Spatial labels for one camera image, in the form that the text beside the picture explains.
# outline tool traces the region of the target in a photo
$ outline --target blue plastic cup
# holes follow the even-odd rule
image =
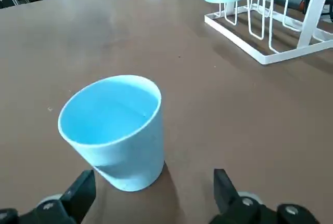
[[[137,191],[164,165],[161,92],[140,76],[97,81],[62,108],[61,136],[112,185]]]

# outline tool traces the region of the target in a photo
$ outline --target drying rack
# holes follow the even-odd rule
[[[218,12],[213,12],[204,16],[204,21],[215,30],[219,31],[234,44],[240,47],[243,51],[249,54],[252,58],[258,61],[260,64],[271,64],[288,59],[297,58],[303,55],[311,54],[317,51],[325,50],[328,48],[333,48],[333,34],[321,30],[317,27],[321,13],[326,0],[310,0],[308,5],[308,10],[305,14],[304,21],[301,22],[297,19],[287,16],[287,8],[289,0],[285,2],[284,13],[280,14],[274,11],[274,0],[270,0],[270,7],[266,8],[266,0],[262,0],[260,5],[260,0],[257,3],[253,3],[253,0],[247,0],[246,6],[239,6],[237,2],[224,3],[224,10],[221,9]],[[251,13],[250,11],[257,11],[262,16],[262,31],[261,35],[256,35],[252,32],[251,27]],[[249,33],[252,37],[264,41],[265,35],[265,18],[269,18],[269,31],[268,31],[268,47],[273,52],[273,54],[265,55],[258,51],[256,48],[252,47],[242,38],[238,37],[236,34],[219,24],[216,20],[219,18],[225,18],[225,20],[232,24],[237,25],[238,14],[247,13],[248,14],[248,27]],[[235,15],[235,21],[230,21],[227,16]],[[272,45],[273,37],[273,19],[282,22],[283,26],[300,33],[300,38],[298,40],[297,47],[279,52]],[[314,38],[318,43],[310,44],[311,38]]]

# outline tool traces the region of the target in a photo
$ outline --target cup rim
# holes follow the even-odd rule
[[[109,141],[109,142],[105,142],[105,143],[99,143],[99,144],[85,144],[85,143],[79,143],[79,142],[76,142],[72,139],[70,139],[63,131],[62,131],[62,127],[61,127],[61,123],[60,123],[60,120],[62,118],[62,115],[63,115],[63,112],[65,110],[65,108],[67,107],[67,105],[75,98],[77,97],[80,93],[82,93],[83,91],[87,90],[88,88],[94,86],[95,84],[97,83],[100,83],[102,81],[105,81],[105,80],[111,80],[113,78],[121,78],[121,77],[136,77],[136,78],[140,78],[141,80],[145,80],[147,82],[149,82],[153,88],[154,88],[154,91],[155,93],[157,94],[157,99],[158,99],[158,103],[157,103],[157,106],[153,112],[153,114],[150,116],[150,118],[138,129],[136,129],[135,131],[129,133],[128,135],[126,136],[123,136],[121,138],[118,138],[116,140],[113,140],[113,141]],[[151,123],[151,121],[155,118],[155,116],[157,115],[158,111],[160,110],[161,108],[161,102],[162,102],[162,94],[161,94],[161,91],[160,89],[158,88],[158,86],[153,82],[151,81],[150,79],[146,78],[146,77],[142,77],[142,76],[138,76],[138,75],[116,75],[116,76],[111,76],[111,77],[107,77],[107,78],[103,78],[101,80],[98,80],[98,81],[95,81],[85,87],[83,87],[81,90],[79,90],[77,93],[75,93],[66,103],[65,105],[62,107],[60,113],[59,113],[59,116],[58,116],[58,131],[60,133],[60,135],[62,136],[62,138],[64,140],[66,140],[68,143],[70,144],[75,144],[75,146],[81,146],[81,147],[86,147],[86,148],[100,148],[100,147],[105,147],[105,146],[109,146],[109,145],[113,145],[113,144],[117,144],[119,142],[123,142],[127,139],[129,139],[130,137],[136,135],[137,133],[139,133],[141,130],[143,130],[148,124]]]

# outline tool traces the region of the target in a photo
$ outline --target white metal rack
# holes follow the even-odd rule
[[[204,16],[204,21],[224,36],[226,36],[229,40],[234,42],[238,47],[252,56],[256,61],[260,64],[270,64],[275,62],[280,62],[288,59],[293,59],[296,57],[300,57],[303,55],[311,54],[317,51],[321,51],[328,48],[333,48],[333,34],[326,32],[317,28],[322,9],[324,7],[326,0],[310,0],[307,13],[305,15],[304,21],[301,22],[297,19],[291,18],[287,16],[287,8],[289,0],[286,0],[285,10],[283,14],[280,14],[274,11],[274,0],[271,0],[270,8],[265,8],[265,0],[263,0],[263,4],[258,5],[260,2],[258,0],[257,4],[253,4],[253,0],[247,0],[246,6],[238,7],[237,2],[226,3],[224,4],[224,10],[213,12],[211,14],[207,14]],[[258,36],[252,32],[251,29],[251,13],[250,11],[255,10],[262,15],[262,33],[261,36]],[[248,26],[249,33],[259,40],[264,40],[264,29],[265,29],[265,18],[270,18],[270,27],[269,27],[269,36],[268,36],[268,47],[273,52],[270,55],[264,55],[246,41],[238,37],[236,34],[216,22],[216,19],[225,18],[232,25],[237,24],[237,15],[247,12],[248,14]],[[235,22],[231,22],[227,19],[227,16],[235,15]],[[279,52],[272,45],[272,36],[273,36],[273,19],[282,22],[283,26],[291,29],[296,32],[300,32],[300,38],[298,40],[297,47],[288,50]],[[318,43],[310,45],[311,38],[314,38],[318,41]]]

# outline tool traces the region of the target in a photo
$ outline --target brown table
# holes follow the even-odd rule
[[[136,193],[97,176],[86,223],[207,223],[214,168],[269,207],[295,202],[331,223],[332,50],[261,66],[205,25],[214,10],[203,0],[1,10],[0,208],[24,213],[89,168],[58,134],[61,107],[102,77],[138,74],[163,93],[167,166]]]

